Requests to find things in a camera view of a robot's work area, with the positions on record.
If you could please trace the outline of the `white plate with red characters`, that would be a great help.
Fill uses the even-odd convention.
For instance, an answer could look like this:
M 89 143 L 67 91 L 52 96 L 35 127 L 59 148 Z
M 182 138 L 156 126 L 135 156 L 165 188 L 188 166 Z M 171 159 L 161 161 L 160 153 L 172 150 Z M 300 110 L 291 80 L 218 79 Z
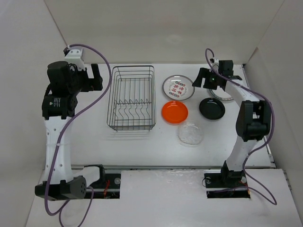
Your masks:
M 162 84 L 163 93 L 172 100 L 184 101 L 191 98 L 195 92 L 193 81 L 184 75 L 172 75 Z

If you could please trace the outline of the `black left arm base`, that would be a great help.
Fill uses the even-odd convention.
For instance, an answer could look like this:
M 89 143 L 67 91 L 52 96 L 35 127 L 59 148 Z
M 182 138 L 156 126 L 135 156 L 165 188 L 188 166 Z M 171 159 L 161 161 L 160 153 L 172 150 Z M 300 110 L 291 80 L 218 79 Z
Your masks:
M 121 172 L 105 171 L 105 179 L 93 182 L 90 187 L 94 190 L 93 199 L 119 199 Z

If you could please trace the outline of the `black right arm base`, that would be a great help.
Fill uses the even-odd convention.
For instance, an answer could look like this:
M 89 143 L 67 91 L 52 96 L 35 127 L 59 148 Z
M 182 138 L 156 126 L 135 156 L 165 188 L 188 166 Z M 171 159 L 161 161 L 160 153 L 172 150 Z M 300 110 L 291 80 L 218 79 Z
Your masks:
M 208 199 L 250 199 L 247 179 L 243 172 L 239 175 L 224 176 L 220 171 L 205 171 L 204 181 Z

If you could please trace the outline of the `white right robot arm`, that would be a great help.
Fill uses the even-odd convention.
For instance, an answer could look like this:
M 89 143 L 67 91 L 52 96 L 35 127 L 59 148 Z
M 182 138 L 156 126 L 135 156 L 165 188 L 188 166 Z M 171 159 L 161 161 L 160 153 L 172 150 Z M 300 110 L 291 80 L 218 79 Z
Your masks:
M 210 190 L 244 189 L 248 174 L 245 165 L 249 156 L 258 150 L 256 144 L 272 136 L 275 125 L 270 101 L 263 95 L 241 85 L 241 77 L 233 74 L 233 61 L 211 58 L 209 68 L 200 68 L 194 87 L 211 90 L 222 88 L 239 106 L 236 120 L 237 139 L 230 156 L 219 172 L 205 172 L 205 185 Z

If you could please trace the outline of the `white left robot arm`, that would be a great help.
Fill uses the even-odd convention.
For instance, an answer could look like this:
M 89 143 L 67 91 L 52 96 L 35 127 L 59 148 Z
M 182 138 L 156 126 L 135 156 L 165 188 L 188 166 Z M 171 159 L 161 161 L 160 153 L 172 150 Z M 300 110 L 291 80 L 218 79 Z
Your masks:
M 84 66 L 66 61 L 48 65 L 49 85 L 42 102 L 46 139 L 45 174 L 35 186 L 35 195 L 49 201 L 77 200 L 86 196 L 84 175 L 71 169 L 71 126 L 80 92 L 101 91 L 103 79 L 97 64 L 91 64 L 93 77 Z

